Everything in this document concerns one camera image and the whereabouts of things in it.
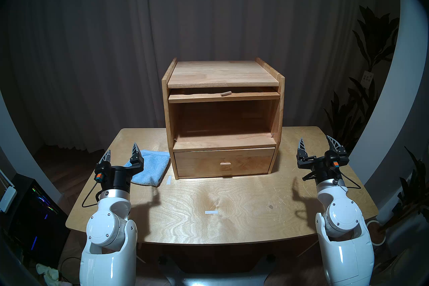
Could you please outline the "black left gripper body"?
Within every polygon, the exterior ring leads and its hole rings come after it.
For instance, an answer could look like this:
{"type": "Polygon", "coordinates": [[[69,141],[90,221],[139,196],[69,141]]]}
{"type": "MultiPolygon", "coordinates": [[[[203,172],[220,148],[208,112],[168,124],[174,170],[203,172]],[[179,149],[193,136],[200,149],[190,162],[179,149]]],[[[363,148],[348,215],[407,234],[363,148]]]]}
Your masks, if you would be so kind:
{"type": "Polygon", "coordinates": [[[132,177],[144,170],[143,158],[131,158],[131,166],[112,166],[108,161],[97,164],[94,173],[95,181],[101,184],[100,192],[118,189],[130,192],[132,177]]]}

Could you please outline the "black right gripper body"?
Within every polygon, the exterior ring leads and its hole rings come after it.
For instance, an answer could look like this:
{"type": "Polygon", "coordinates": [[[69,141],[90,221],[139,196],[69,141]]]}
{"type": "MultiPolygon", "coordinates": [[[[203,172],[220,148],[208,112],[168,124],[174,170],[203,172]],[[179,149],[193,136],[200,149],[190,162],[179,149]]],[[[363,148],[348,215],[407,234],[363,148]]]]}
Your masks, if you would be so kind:
{"type": "Polygon", "coordinates": [[[297,159],[297,167],[299,169],[311,170],[309,174],[302,178],[303,181],[315,180],[323,182],[325,180],[333,180],[338,182],[342,179],[341,166],[349,163],[347,156],[339,156],[336,152],[328,150],[324,156],[308,156],[304,160],[297,159]]]}

